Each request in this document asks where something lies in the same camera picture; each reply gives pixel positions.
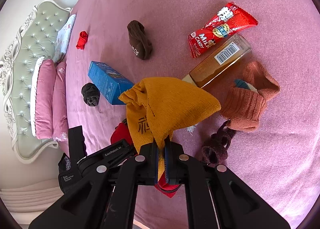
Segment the clear amber bottle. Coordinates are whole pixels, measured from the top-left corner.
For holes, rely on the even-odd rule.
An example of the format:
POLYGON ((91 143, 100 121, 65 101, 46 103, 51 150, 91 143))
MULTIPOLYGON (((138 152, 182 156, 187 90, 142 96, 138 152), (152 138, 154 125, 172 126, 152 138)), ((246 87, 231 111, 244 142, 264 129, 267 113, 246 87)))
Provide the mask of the clear amber bottle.
POLYGON ((242 35, 235 34, 193 68, 182 80, 204 88, 230 66, 250 53, 251 49, 251 45, 242 35))

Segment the blue cardboard box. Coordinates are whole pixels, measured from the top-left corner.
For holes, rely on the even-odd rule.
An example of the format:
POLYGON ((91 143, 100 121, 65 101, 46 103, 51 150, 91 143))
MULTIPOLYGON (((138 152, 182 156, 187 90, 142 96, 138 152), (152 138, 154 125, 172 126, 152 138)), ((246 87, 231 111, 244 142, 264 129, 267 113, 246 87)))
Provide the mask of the blue cardboard box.
POLYGON ((126 77, 102 62, 91 61, 88 76, 111 105, 124 105, 119 96, 134 86, 126 77))

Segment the black rolled sock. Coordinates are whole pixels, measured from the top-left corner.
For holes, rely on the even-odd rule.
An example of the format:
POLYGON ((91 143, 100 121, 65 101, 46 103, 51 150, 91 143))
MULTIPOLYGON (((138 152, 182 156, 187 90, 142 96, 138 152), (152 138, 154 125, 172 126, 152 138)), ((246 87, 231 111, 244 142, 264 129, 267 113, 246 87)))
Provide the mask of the black rolled sock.
POLYGON ((99 104, 100 91, 93 83, 87 83, 81 88, 81 94, 84 102, 90 107, 96 107, 99 104))

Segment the red crumpled cloth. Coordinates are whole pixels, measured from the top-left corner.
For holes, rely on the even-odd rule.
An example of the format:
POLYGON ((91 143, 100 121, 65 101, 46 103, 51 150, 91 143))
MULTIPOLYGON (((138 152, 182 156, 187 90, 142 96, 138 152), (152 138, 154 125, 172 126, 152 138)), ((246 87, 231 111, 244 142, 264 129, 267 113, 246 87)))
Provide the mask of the red crumpled cloth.
POLYGON ((81 31, 79 33, 79 39, 77 41, 76 48, 80 50, 84 50, 87 41, 88 41, 88 33, 86 31, 81 31))

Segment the pink bed sheet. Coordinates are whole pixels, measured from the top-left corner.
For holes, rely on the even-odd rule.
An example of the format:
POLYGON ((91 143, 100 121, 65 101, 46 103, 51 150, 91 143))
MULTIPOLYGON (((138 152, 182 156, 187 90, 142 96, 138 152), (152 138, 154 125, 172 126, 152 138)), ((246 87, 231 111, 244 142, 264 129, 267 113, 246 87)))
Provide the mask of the pink bed sheet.
POLYGON ((66 99, 70 127, 82 126, 88 154, 108 146, 119 123, 105 98, 97 107, 84 103, 91 61, 104 62, 133 83, 146 77, 182 79, 200 62, 188 36, 219 9, 234 2, 258 25, 241 34, 252 52, 207 86, 220 102, 242 76, 245 65, 259 61, 280 85, 267 104, 259 127, 237 133, 227 166, 297 228, 319 196, 319 12, 312 0, 79 0, 66 54, 66 99), (135 56, 127 25, 139 21, 153 51, 135 56), (76 48, 86 31, 84 50, 76 48))

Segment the red zipper pouch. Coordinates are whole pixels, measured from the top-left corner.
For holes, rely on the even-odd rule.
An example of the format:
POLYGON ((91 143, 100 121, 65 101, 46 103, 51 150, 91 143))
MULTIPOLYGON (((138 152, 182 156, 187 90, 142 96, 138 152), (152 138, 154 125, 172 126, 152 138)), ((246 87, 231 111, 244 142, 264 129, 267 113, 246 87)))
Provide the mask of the red zipper pouch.
MULTIPOLYGON (((113 134, 111 135, 110 143, 115 144, 121 140, 125 140, 129 145, 133 145, 126 119, 116 126, 113 134)), ((165 173, 162 174, 160 180, 155 184, 155 188, 169 198, 172 198, 180 187, 181 185, 168 184, 165 179, 165 173)))

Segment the yellow drawstring bag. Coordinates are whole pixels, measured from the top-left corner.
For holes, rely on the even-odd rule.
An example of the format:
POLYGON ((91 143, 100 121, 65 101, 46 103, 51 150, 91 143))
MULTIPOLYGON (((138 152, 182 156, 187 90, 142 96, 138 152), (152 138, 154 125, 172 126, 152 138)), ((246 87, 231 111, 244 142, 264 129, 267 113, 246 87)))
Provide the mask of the yellow drawstring bag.
POLYGON ((212 94, 173 77, 148 77, 119 96, 113 122, 127 120, 137 148, 155 141, 159 148, 157 175, 164 174, 164 140, 177 139, 191 154, 200 148, 202 122, 221 109, 212 94))

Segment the red milk candy wrapper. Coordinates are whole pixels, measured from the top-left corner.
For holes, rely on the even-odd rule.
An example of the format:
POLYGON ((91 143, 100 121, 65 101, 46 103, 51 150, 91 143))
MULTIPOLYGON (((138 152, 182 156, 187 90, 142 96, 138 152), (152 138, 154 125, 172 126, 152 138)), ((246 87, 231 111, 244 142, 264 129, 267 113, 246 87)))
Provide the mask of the red milk candy wrapper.
POLYGON ((235 3, 229 2, 204 27, 188 36, 191 55, 197 58, 225 38, 257 25, 258 21, 251 14, 235 3))

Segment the light blue pillow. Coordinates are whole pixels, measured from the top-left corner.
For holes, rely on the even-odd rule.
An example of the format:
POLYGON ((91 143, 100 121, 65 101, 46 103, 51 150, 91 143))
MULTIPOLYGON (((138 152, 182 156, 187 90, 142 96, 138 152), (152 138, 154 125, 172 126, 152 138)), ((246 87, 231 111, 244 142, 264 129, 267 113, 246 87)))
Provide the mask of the light blue pillow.
POLYGON ((57 34, 56 43, 55 43, 55 52, 52 59, 55 64, 58 64, 61 60, 63 60, 67 52, 67 48, 68 48, 68 44, 69 44, 69 40, 71 37, 75 20, 76 20, 76 14, 72 14, 68 18, 65 25, 57 34))

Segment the orange knit sock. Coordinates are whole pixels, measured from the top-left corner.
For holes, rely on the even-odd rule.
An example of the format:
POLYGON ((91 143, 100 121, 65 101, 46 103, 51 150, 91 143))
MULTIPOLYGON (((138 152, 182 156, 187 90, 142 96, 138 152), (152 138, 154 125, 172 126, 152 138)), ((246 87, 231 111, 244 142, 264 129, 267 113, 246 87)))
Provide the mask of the orange knit sock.
POLYGON ((242 79, 235 82, 227 94, 220 114, 226 126, 237 131, 251 132, 258 128, 267 103, 280 92, 279 83, 257 61, 246 65, 242 79))

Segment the brown sock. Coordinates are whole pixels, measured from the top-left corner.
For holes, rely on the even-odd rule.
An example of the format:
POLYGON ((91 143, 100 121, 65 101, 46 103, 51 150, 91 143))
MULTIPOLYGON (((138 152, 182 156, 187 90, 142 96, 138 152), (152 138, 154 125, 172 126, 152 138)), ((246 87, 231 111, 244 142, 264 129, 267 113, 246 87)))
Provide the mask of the brown sock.
POLYGON ((127 25, 129 33, 129 44, 136 57, 141 60, 149 59, 153 46, 150 40, 147 38, 144 26, 137 20, 132 20, 127 25))

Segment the pink folded quilt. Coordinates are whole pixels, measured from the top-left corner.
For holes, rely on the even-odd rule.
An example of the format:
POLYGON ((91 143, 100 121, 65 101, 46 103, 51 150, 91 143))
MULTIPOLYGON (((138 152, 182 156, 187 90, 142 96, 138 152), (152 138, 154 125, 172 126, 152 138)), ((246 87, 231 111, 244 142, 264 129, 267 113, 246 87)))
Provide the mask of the pink folded quilt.
POLYGON ((34 135, 39 139, 68 140, 66 63, 51 59, 37 63, 35 84, 34 135))

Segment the tufted green headboard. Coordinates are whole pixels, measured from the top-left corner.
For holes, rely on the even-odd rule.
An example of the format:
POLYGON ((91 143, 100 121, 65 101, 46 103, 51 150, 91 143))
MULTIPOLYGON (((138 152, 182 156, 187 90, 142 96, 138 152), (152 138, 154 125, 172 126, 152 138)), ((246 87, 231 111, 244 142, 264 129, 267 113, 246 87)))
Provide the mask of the tufted green headboard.
POLYGON ((32 78, 38 59, 51 59, 58 31, 67 22, 71 8, 63 8, 53 0, 43 0, 33 7, 17 31, 1 60, 1 92, 3 114, 11 137, 11 148, 21 163, 34 162, 47 148, 58 148, 52 139, 38 140, 32 133, 35 100, 31 93, 32 78))

